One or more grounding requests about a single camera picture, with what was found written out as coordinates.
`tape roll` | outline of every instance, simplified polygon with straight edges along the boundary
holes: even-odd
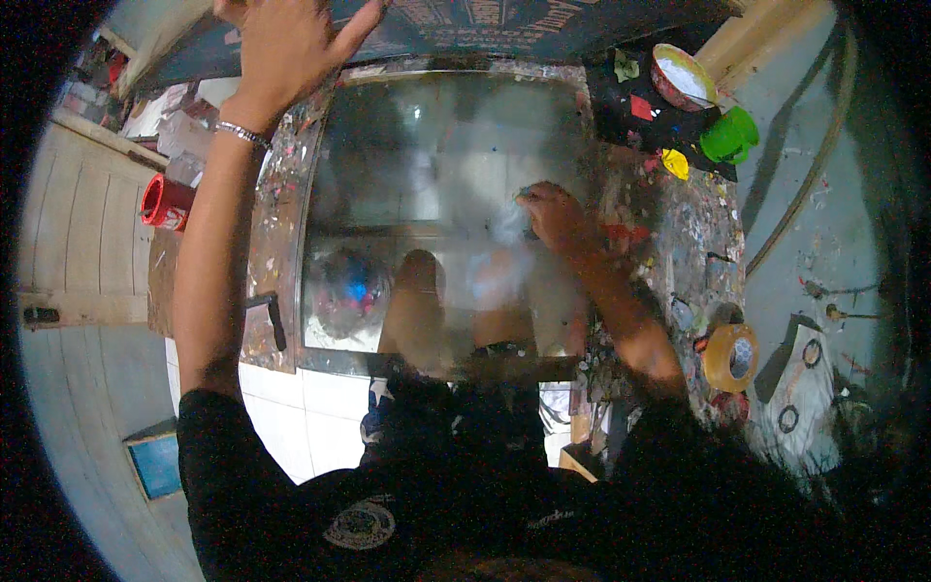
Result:
[[[704,353],[704,370],[715,390],[736,394],[750,385],[756,374],[760,348],[746,325],[725,325],[711,334]]]

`person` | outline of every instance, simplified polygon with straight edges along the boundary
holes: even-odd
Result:
[[[535,184],[519,203],[582,282],[649,398],[617,478],[588,483],[546,466],[535,385],[478,383],[453,394],[418,372],[437,361],[432,342],[400,330],[415,319],[434,325],[438,313],[438,265],[425,251],[398,272],[380,346],[412,354],[416,365],[401,361],[397,373],[371,381],[360,466],[301,486],[277,466],[251,425],[237,375],[251,197],[264,153],[257,142],[354,54],[384,9],[372,0],[333,34],[321,0],[215,3],[242,33],[242,81],[220,111],[240,129],[219,131],[210,148],[174,293],[179,464],[205,576],[755,579],[823,564],[825,544],[816,542],[831,538],[830,521],[816,524],[790,484],[701,429],[664,328],[602,252],[578,202],[550,183]],[[497,256],[488,268],[507,269],[507,260]],[[477,321],[477,359],[529,348],[526,317],[508,301]]]

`white paint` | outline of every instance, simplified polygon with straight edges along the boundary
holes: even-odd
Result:
[[[705,90],[705,86],[695,78],[691,71],[676,64],[672,59],[659,59],[657,64],[659,64],[659,69],[669,79],[669,82],[679,91],[690,97],[697,97],[704,101],[708,100],[708,92]]]

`black cloth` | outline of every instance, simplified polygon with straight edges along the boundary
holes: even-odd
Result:
[[[182,398],[177,434],[207,579],[418,579],[451,552],[568,562],[598,573],[591,579],[652,578],[720,574],[727,568],[714,561],[710,570],[695,568],[733,551],[709,536],[726,523],[735,485],[684,403],[647,408],[615,469],[624,478],[611,483],[438,451],[298,487],[263,447],[243,404],[205,390]],[[756,567],[740,575],[753,577]]]
[[[714,122],[721,118],[718,107],[709,107],[699,112],[676,109],[656,91],[650,78],[651,53],[636,55],[640,76],[623,83],[617,82],[614,74],[614,52],[606,61],[586,65],[588,92],[591,95],[592,114],[599,140],[625,145],[642,152],[653,153],[657,149],[678,150],[689,161],[689,166],[704,171],[717,171],[731,182],[737,181],[734,164],[715,163],[701,152],[698,138]],[[640,119],[630,112],[630,96],[636,95],[648,101],[660,113],[653,121]],[[636,147],[627,132],[641,136]]]

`cable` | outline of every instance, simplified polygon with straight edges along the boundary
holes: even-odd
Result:
[[[843,121],[847,118],[847,112],[850,110],[850,101],[853,100],[854,96],[854,79],[857,74],[857,59],[859,56],[857,52],[857,38],[849,22],[844,24],[844,36],[846,43],[843,54],[843,76],[841,77],[841,87],[838,92],[837,105],[834,107],[834,117],[830,122],[828,133],[825,134],[824,140],[821,141],[821,147],[818,149],[815,161],[812,162],[811,169],[808,170],[808,175],[805,176],[802,187],[799,188],[799,193],[796,194],[795,198],[789,203],[786,213],[779,219],[776,228],[773,229],[772,234],[766,239],[766,242],[762,244],[760,251],[757,252],[756,256],[747,264],[747,279],[749,279],[763,261],[766,260],[766,257],[769,256],[770,251],[776,243],[779,242],[783,235],[786,234],[786,231],[789,230],[795,222],[805,199],[808,198],[808,193],[812,185],[814,185],[815,180],[821,175],[821,170],[823,170],[825,163],[828,161],[828,157],[834,151],[834,146],[837,145],[837,138],[841,134]]]

